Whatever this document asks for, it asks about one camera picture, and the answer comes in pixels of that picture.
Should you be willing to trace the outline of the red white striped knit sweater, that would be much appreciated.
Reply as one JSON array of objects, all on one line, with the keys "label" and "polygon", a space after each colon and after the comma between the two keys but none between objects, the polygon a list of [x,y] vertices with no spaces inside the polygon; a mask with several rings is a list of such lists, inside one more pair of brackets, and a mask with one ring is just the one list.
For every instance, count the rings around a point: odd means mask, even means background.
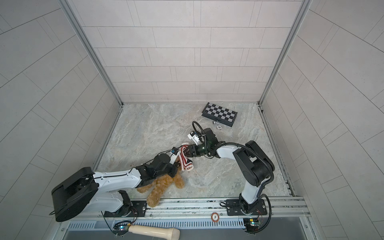
[{"label": "red white striped knit sweater", "polygon": [[193,161],[188,159],[184,153],[184,150],[188,148],[188,145],[182,145],[180,149],[180,163],[182,171],[190,172],[194,169]]}]

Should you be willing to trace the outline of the brown teddy bear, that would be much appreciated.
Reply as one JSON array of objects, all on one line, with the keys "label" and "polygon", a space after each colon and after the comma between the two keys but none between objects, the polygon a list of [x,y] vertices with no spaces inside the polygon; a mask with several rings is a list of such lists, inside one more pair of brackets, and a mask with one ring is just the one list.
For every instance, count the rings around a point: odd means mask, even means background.
[{"label": "brown teddy bear", "polygon": [[151,193],[147,197],[147,204],[149,207],[154,208],[156,207],[166,190],[172,185],[175,184],[175,186],[178,189],[183,189],[185,187],[185,182],[181,176],[182,168],[180,164],[177,164],[178,170],[176,175],[172,178],[169,175],[164,175],[158,179],[156,179],[153,183],[137,188],[137,192],[143,194],[147,192],[150,188],[154,187],[151,191]]}]

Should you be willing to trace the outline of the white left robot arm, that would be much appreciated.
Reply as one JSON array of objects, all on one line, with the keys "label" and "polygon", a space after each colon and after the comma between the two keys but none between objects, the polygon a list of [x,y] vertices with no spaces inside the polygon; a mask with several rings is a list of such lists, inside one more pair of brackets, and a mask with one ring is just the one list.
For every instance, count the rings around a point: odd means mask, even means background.
[{"label": "white left robot arm", "polygon": [[174,154],[161,153],[150,164],[111,173],[81,168],[52,189],[53,215],[57,222],[68,221],[82,212],[127,215],[132,203],[125,190],[148,186],[165,175],[174,177],[177,158]]}]

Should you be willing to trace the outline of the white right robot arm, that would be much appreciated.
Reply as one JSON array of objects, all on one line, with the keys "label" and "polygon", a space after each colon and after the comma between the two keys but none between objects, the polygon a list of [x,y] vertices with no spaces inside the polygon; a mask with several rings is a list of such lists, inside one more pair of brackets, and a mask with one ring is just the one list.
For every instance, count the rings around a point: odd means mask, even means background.
[{"label": "white right robot arm", "polygon": [[192,131],[188,138],[194,143],[184,150],[188,158],[206,156],[235,160],[246,179],[246,184],[239,196],[239,206],[246,215],[263,213],[262,191],[274,180],[275,166],[255,141],[245,145],[218,141],[210,128],[203,133]]}]

